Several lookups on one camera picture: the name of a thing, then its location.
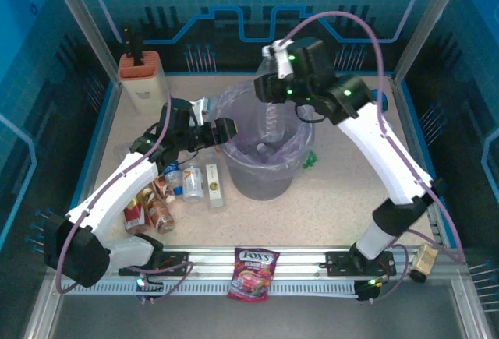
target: beige countertop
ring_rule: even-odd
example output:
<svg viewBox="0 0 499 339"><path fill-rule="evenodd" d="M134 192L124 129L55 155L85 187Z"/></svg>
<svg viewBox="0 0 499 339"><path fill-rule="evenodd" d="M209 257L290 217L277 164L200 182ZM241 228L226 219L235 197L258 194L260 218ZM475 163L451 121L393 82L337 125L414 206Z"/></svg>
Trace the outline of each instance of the beige countertop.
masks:
<svg viewBox="0 0 499 339"><path fill-rule="evenodd" d="M220 94L227 86L250 76L170 76L172 96L196 100ZM364 77L366 84L377 88L376 77ZM397 109L385 83L390 104L386 119L405 144ZM131 144L145 129L157 122L159 115L138 115L129 95L123 91L104 156L96 187L118 166L116 146ZM269 201L247 199L232 184L221 158L221 184L225 194L222 211L210 211L207 203L187 204L176 200L169 206L176 229L166 235L148 234L168 245L258 245L258 246L328 246L351 245L372 222L372 212L387 197L387 190L365 157L337 127L330 122L317 125L313 147L319 161L301 169L283 195ZM427 216L414 226L432 236ZM108 238L125 238L122 215L108 233ZM414 235L404 235L406 245L418 245Z"/></svg>

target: glass panel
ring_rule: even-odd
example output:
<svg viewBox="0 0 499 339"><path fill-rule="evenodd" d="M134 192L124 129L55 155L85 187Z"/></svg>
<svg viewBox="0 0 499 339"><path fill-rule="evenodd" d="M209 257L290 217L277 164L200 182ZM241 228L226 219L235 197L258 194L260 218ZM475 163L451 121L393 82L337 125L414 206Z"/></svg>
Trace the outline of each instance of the glass panel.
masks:
<svg viewBox="0 0 499 339"><path fill-rule="evenodd" d="M167 72L254 71L261 47L316 12L344 10L368 22L393 70L429 0L85 0L118 59L123 23L161 55ZM375 70L366 35L345 18L315 23L303 36L331 46L339 71Z"/></svg>
<svg viewBox="0 0 499 339"><path fill-rule="evenodd" d="M44 276L43 215L69 209L108 79L63 0L0 10L0 336L22 337Z"/></svg>
<svg viewBox="0 0 499 339"><path fill-rule="evenodd" d="M467 247L499 252L499 0L451 0L406 82Z"/></svg>

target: red candy package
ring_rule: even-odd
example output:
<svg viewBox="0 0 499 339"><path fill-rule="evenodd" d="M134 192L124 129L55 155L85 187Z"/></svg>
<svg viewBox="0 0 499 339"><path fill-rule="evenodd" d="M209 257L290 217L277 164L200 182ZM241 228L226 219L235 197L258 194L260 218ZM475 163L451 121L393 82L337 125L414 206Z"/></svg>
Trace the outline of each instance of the red candy package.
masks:
<svg viewBox="0 0 499 339"><path fill-rule="evenodd" d="M264 302L274 278L279 252L268 249L235 249L235 266L227 297L243 302Z"/></svg>

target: gray trash can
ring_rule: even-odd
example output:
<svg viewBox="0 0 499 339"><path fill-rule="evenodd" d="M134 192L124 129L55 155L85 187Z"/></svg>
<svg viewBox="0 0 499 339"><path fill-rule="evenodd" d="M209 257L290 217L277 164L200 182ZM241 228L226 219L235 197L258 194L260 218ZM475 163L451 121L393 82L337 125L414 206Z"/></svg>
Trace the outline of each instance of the gray trash can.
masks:
<svg viewBox="0 0 499 339"><path fill-rule="evenodd" d="M285 104L286 131L284 138L276 143L266 143L266 154L257 150L262 143L257 129L257 108L264 104L255 96L253 81L237 83L228 87L220 96L216 117L232 118L238 134L221 150L235 187L254 200L270 200L288 189L311 151L315 128L300 121L291 101ZM299 108L302 118L312 118L313 110Z"/></svg>

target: robotic arm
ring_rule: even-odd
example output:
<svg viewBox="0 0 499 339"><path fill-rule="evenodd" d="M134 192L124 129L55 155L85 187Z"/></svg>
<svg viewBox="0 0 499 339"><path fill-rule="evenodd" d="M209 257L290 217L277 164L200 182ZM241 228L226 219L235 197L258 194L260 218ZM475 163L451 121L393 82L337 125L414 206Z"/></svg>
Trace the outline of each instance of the robotic arm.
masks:
<svg viewBox="0 0 499 339"><path fill-rule="evenodd" d="M265 74L254 82L257 97L267 103L293 101L313 106L316 113L337 125L362 151L388 190L389 199L373 212L373 223L351 248L350 260L359 274L396 238L402 235L433 202L411 170L388 142L402 151L412 169L437 195L441 180L433 181L410 156L385 122L381 132L375 99L358 76L337 77L324 42L308 37L299 41L275 41L262 50L274 56L277 73Z"/></svg>
<svg viewBox="0 0 499 339"><path fill-rule="evenodd" d="M163 245L146 235L136 235L126 240L106 241L105 236L116 214L120 213L132 198L170 163L177 160L179 151L196 150L222 144L236 133L235 123L228 118L218 118L214 124L204 123L203 104L206 99L192 104L182 99L171 99L168 128L161 145L124 174L123 170L138 161L156 143L164 128L167 108L163 106L160 121L152 125L130 147L130 153L116 171L101 185L105 187L116 175L123 175L110 185L83 219L66 253L62 273L84 287L97 283L107 270L129 266L154 269L155 261L163 251ZM57 268L62 245L69 231L84 212L101 187L78 207L70 210L65 218L51 215L44 224L45 263Z"/></svg>

